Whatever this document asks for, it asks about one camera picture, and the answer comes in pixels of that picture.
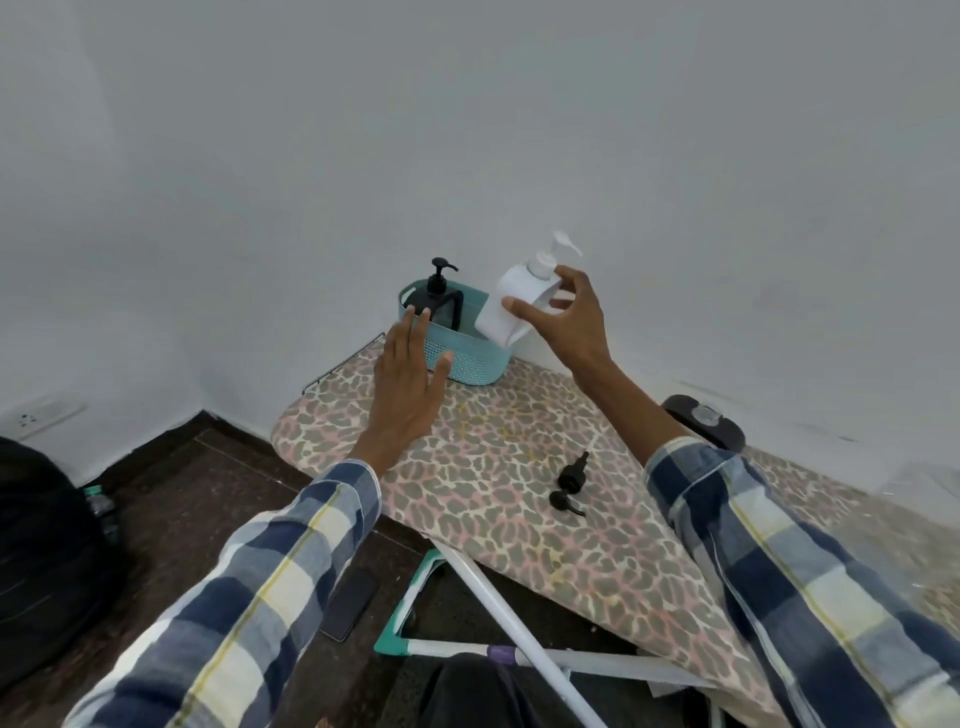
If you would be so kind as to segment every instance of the electrical outlet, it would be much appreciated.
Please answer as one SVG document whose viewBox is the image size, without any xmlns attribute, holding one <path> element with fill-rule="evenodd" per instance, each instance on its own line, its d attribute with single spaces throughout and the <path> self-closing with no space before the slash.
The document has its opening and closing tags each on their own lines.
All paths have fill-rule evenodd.
<svg viewBox="0 0 960 728">
<path fill-rule="evenodd" d="M 26 440 L 41 430 L 61 423 L 86 407 L 62 395 L 47 395 L 0 414 L 0 436 Z"/>
</svg>

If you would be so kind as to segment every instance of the blue plaid shirt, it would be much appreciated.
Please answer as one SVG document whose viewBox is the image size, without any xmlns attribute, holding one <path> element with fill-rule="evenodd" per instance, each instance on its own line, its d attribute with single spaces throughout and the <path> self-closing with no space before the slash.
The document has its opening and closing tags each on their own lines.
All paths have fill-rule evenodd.
<svg viewBox="0 0 960 728">
<path fill-rule="evenodd" d="M 960 644 L 830 537 L 798 522 L 741 457 L 680 438 L 646 472 L 794 725 L 960 725 Z M 255 517 L 64 725 L 268 725 L 379 512 L 376 476 L 348 460 L 287 508 Z"/>
</svg>

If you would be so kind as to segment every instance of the black backpack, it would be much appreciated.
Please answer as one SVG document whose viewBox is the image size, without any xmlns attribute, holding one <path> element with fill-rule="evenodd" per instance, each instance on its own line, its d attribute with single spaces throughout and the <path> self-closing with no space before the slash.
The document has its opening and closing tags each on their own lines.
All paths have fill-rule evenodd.
<svg viewBox="0 0 960 728">
<path fill-rule="evenodd" d="M 124 563 L 66 475 L 0 437 L 0 690 L 60 655 L 105 612 Z"/>
</svg>

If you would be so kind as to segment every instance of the white pump bottle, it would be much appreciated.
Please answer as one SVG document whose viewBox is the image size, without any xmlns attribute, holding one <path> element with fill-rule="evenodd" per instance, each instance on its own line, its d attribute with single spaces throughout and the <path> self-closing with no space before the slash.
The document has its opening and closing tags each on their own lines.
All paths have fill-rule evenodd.
<svg viewBox="0 0 960 728">
<path fill-rule="evenodd" d="M 509 313 L 500 302 L 504 296 L 513 296 L 541 310 L 547 310 L 550 299 L 560 290 L 561 279 L 554 273 L 557 267 L 556 253 L 560 247 L 571 248 L 583 255 L 564 232 L 553 233 L 550 250 L 537 253 L 526 263 L 515 265 L 504 275 L 496 291 L 484 303 L 477 316 L 476 329 L 504 349 L 511 347 L 532 326 Z"/>
</svg>

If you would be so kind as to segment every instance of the ironing board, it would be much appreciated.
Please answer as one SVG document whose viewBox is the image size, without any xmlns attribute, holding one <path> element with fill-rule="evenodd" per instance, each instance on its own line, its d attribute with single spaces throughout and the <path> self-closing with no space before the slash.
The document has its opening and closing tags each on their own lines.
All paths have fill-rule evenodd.
<svg viewBox="0 0 960 728">
<path fill-rule="evenodd" d="M 272 435 L 277 453 L 317 474 L 366 426 L 382 339 L 304 390 Z M 560 469 L 591 453 L 581 519 L 547 496 Z M 827 530 L 876 518 L 913 572 L 960 564 L 960 533 L 768 453 L 744 453 L 804 518 Z M 642 484 L 643 470 L 568 377 L 514 359 L 489 387 L 451 381 L 432 435 L 382 482 L 383 512 L 510 576 L 647 652 L 708 680 L 775 722 L 781 712 L 696 565 Z M 921 608 L 960 633 L 960 582 Z"/>
</svg>

